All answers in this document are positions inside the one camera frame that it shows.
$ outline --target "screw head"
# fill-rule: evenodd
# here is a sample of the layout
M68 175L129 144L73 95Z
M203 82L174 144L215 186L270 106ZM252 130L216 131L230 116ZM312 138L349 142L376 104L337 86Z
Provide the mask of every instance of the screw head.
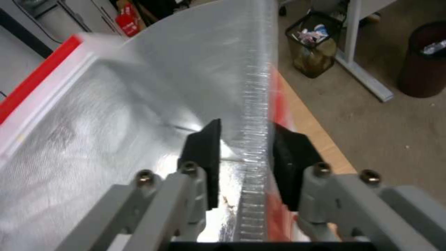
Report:
M376 171L365 169L362 170L359 178L367 185L378 186L381 183L381 175Z
M141 170L136 174L136 185L142 187L144 185L152 185L155 179L155 175L151 170Z
M198 164L193 161L186 161L180 166L181 173L195 176L197 175Z
M318 178L328 178L331 175L331 166L325 162L316 163L313 166L313 174Z

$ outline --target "desk leg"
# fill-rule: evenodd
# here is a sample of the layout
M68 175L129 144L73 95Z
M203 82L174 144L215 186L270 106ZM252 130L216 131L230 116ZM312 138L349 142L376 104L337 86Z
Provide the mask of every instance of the desk leg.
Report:
M348 5L345 53L338 50L336 60L354 77L356 77L367 89L375 94L379 100L386 102L393 98L393 93L380 81L354 62L359 16L361 14L361 1L362 0L351 0L350 4Z

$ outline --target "clear plastic film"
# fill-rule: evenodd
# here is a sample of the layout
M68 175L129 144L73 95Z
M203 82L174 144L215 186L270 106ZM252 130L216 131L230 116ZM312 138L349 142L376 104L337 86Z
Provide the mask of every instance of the clear plastic film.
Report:
M198 241L266 240L276 14L269 0L181 11L71 79L0 167L0 249L55 249L111 185L174 172L186 136L215 118L219 206Z

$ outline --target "wire mesh trash bin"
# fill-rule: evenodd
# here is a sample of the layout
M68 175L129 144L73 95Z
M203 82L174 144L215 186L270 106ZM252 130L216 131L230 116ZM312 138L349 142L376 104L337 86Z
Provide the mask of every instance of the wire mesh trash bin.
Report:
M425 54L425 46L446 39L446 21L425 24L409 38L406 59L398 78L398 88L412 97L431 97L446 86L446 49Z
M324 13L310 12L286 29L293 65L309 78L316 78L333 66L342 21ZM318 41L303 41L300 34L324 26L326 37Z

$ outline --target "dark red trash can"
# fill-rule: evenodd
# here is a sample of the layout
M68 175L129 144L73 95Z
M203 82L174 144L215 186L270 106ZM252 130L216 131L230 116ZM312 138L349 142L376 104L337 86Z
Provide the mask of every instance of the dark red trash can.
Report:
M446 21L417 28L409 38L406 59L398 78L398 88L413 97L431 97L446 86L446 49L426 55L425 46L446 39Z

